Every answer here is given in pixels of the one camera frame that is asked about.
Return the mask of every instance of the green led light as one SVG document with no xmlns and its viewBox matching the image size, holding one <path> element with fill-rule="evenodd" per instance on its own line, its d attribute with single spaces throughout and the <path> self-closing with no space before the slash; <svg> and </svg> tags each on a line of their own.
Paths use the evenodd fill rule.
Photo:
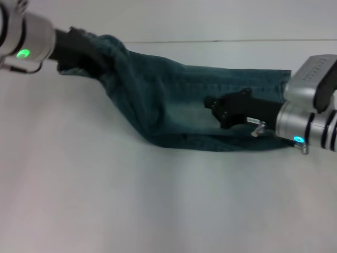
<svg viewBox="0 0 337 253">
<path fill-rule="evenodd" d="M 31 52 L 28 49 L 23 49 L 16 55 L 16 58 L 23 59 L 27 58 Z"/>
</svg>

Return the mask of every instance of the white wall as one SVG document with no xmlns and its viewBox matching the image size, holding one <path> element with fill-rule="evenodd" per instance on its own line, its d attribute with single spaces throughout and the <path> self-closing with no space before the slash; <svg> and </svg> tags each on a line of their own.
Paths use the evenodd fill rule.
<svg viewBox="0 0 337 253">
<path fill-rule="evenodd" d="M 101 2 L 35 0 L 31 10 L 59 27 L 125 41 L 335 38 L 333 1 L 306 1 L 302 10 L 300 2 L 258 0 L 251 11 L 248 0 L 232 8 L 215 0 Z M 294 71 L 310 55 L 337 54 L 336 41 L 127 47 L 185 64 Z M 162 149 L 132 129 L 98 82 L 59 76 L 51 62 L 29 78 L 0 79 L 0 252 L 337 251 L 335 153 Z"/>
</svg>

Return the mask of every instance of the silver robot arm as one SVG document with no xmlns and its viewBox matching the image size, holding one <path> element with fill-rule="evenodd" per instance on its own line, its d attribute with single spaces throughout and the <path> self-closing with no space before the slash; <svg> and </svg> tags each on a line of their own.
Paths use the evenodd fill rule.
<svg viewBox="0 0 337 253">
<path fill-rule="evenodd" d="M 55 29 L 43 17 L 27 12 L 27 0 L 0 0 L 0 68 L 25 74 L 36 73 L 44 60 L 58 62 L 59 69 L 80 67 L 97 77 L 111 67 L 89 39 L 77 29 Z M 5 64 L 6 57 L 39 63 L 28 71 Z"/>
<path fill-rule="evenodd" d="M 297 142 L 303 153 L 308 145 L 337 151 L 337 55 L 310 57 L 287 84 L 276 122 L 276 135 Z"/>
</svg>

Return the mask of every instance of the printed label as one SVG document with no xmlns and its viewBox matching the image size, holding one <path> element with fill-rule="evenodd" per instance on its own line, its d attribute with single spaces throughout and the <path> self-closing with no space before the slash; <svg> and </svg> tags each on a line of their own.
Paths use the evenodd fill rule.
<svg viewBox="0 0 337 253">
<path fill-rule="evenodd" d="M 253 124 L 257 124 L 257 125 L 260 124 L 260 120 L 249 118 L 249 117 L 247 117 L 247 122 L 250 122 L 250 123 L 253 123 Z"/>
</svg>

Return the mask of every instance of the jeans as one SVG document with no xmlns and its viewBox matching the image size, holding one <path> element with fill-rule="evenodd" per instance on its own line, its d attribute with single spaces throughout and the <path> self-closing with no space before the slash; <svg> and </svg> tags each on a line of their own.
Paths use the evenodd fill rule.
<svg viewBox="0 0 337 253">
<path fill-rule="evenodd" d="M 282 94 L 290 71 L 187 66 L 131 52 L 109 35 L 85 35 L 114 63 L 111 71 L 98 78 L 106 94 L 139 134 L 154 145 L 204 151 L 285 147 L 272 133 L 252 137 L 249 125 L 221 129 L 203 100 L 251 88 L 258 99 L 284 102 Z M 63 75 L 91 77 L 81 69 L 62 69 Z"/>
</svg>

